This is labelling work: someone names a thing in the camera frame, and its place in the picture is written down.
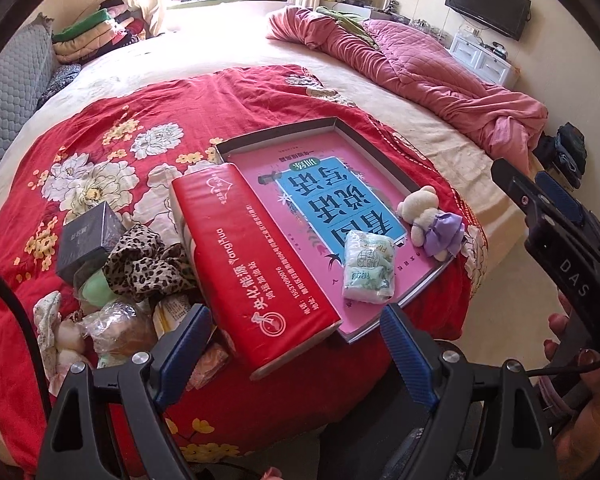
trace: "small black box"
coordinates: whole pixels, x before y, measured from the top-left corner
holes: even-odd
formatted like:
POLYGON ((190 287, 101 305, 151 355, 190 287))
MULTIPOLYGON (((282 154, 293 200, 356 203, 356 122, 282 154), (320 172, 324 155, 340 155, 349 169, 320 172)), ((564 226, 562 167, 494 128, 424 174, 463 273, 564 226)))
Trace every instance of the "small black box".
POLYGON ((125 231, 106 202, 89 209, 62 228, 56 274, 74 286, 75 273, 88 264, 83 269, 85 272, 80 272, 84 276, 82 280, 86 280, 104 265, 125 231))

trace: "pink blanket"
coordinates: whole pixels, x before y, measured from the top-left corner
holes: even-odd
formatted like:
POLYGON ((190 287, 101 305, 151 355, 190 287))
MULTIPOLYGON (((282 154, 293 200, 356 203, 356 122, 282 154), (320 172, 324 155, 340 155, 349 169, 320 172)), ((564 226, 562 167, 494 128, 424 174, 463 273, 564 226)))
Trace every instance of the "pink blanket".
POLYGON ((303 43, 339 59, 371 81, 428 108, 480 146, 529 172, 528 150, 538 144, 546 107, 520 92, 481 81, 433 38, 401 23, 366 20, 380 50, 329 16, 302 7, 269 15, 272 40, 303 43))

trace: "purple dress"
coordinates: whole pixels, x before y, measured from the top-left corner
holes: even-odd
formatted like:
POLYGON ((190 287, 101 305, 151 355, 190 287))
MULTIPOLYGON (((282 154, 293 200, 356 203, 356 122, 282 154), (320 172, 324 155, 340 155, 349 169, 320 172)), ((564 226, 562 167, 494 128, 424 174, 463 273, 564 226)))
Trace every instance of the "purple dress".
POLYGON ((434 256, 443 250, 449 251, 453 256, 460 252, 464 237, 464 224, 460 215, 439 212, 431 227, 424 231, 424 252, 427 256, 434 256))

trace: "blue gripper pad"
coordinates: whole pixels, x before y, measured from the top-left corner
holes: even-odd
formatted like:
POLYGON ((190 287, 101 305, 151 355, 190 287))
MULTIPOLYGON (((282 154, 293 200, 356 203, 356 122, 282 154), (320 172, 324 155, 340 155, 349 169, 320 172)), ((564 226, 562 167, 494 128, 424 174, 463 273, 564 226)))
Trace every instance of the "blue gripper pad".
POLYGON ((158 370, 157 381, 150 380, 152 386, 157 386, 154 402, 162 411, 180 399, 193 368, 205 351, 211 327, 209 309, 206 306, 193 306, 177 329, 164 334, 154 347, 152 354, 157 360, 157 354, 160 353, 158 347, 164 345, 163 348, 168 348, 173 345, 158 370))
POLYGON ((440 398, 433 389, 433 370, 390 306, 380 315, 380 333, 415 402, 433 412, 440 398))
POLYGON ((551 175, 539 171, 536 175, 536 184, 567 220, 577 225, 582 224, 584 221, 582 206, 551 175))

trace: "black tv screen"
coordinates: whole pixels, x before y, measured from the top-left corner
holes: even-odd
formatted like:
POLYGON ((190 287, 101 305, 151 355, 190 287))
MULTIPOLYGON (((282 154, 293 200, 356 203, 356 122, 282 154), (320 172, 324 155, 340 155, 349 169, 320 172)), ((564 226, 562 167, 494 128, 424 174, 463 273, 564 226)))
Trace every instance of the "black tv screen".
POLYGON ((445 5, 504 36, 519 40, 531 8, 529 0, 446 0, 445 5))

